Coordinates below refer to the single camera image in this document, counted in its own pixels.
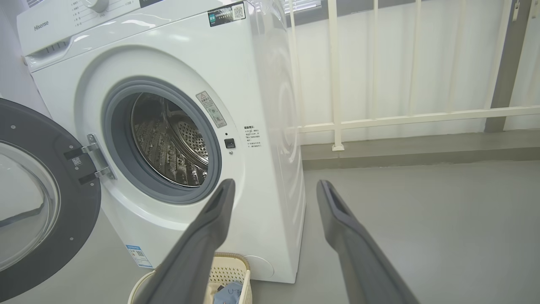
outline beige cloth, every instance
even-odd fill
[[[204,304],[214,304],[214,295],[218,292],[218,288],[220,286],[220,283],[208,283],[208,286],[206,287],[206,294],[204,296]]]

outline open washing machine door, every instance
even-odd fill
[[[0,98],[0,302],[51,277],[90,236],[107,172],[87,154],[96,146]]]

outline gray floor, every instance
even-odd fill
[[[330,180],[421,303],[539,303],[540,162],[307,171],[296,284],[252,281],[254,303],[348,303],[315,184]],[[101,215],[80,253],[14,303],[125,303],[138,268]]]

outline white railing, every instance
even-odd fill
[[[504,8],[501,17],[501,23],[498,32],[497,44],[495,49],[494,62],[491,68],[488,93],[485,97],[485,104],[483,109],[476,110],[466,110],[466,111],[454,111],[454,103],[456,96],[456,81],[457,81],[457,65],[460,61],[460,53],[463,40],[464,32],[464,16],[467,9],[467,0],[460,0],[460,16],[457,23],[457,33],[456,41],[454,47],[454,56],[452,69],[450,74],[450,90],[448,94],[448,99],[445,101],[445,112],[442,113],[429,113],[429,114],[415,114],[415,100],[417,92],[417,65],[419,55],[419,37],[421,32],[421,23],[420,17],[422,12],[422,1],[416,0],[416,14],[415,14],[415,26],[414,26],[414,46],[413,46],[413,59],[412,59],[412,68],[411,68],[411,80],[410,80],[410,90],[409,90],[409,100],[408,100],[408,109],[406,111],[406,116],[394,116],[394,117],[378,117],[378,100],[377,100],[377,85],[378,85],[378,27],[379,27],[379,2],[378,0],[373,0],[374,11],[372,19],[372,28],[373,28],[373,94],[372,100],[370,101],[370,116],[368,119],[362,120],[353,120],[353,121],[342,121],[341,120],[341,100],[340,100],[340,67],[339,67],[339,41],[338,41],[338,13],[337,13],[337,3],[336,0],[328,0],[328,22],[329,22],[329,34],[330,34],[330,73],[331,73],[331,102],[332,102],[332,111],[333,111],[333,122],[330,123],[320,123],[320,124],[305,124],[305,108],[302,98],[301,85],[300,85],[300,68],[298,60],[298,51],[296,44],[296,32],[295,32],[295,23],[294,23],[294,14],[291,14],[291,25],[292,25],[292,62],[293,62],[293,73],[295,76],[295,94],[296,100],[299,103],[299,112],[300,112],[300,122],[301,126],[299,127],[300,133],[311,133],[311,132],[320,132],[320,131],[333,131],[334,132],[334,145],[332,147],[333,151],[342,151],[344,150],[341,135],[342,130],[344,129],[354,129],[354,128],[366,128],[366,127],[376,127],[383,125],[397,125],[397,124],[408,124],[408,123],[421,123],[421,122],[437,122],[437,121],[451,121],[451,120],[464,120],[472,118],[488,118],[488,117],[501,117],[501,116],[517,116],[517,115],[533,115],[540,114],[540,105],[532,105],[532,97],[529,97],[525,106],[522,107],[506,107],[506,108],[494,108],[490,109],[491,101],[493,99],[495,85],[497,81],[497,75],[499,72],[499,67],[501,63],[504,40],[506,36],[506,31],[508,27],[508,20],[510,13],[512,12],[512,0],[504,1]],[[289,9],[292,10],[293,4],[292,0],[289,0]],[[534,87],[533,81],[538,81],[540,79],[540,55],[536,59],[535,69],[533,77],[531,79],[530,86]]]

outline hisense logo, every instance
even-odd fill
[[[49,21],[45,21],[45,22],[43,22],[42,24],[36,25],[36,26],[34,27],[34,31],[37,31],[37,30],[39,30],[40,28],[42,28],[42,27],[44,27],[44,26],[46,26],[46,25],[49,25]]]

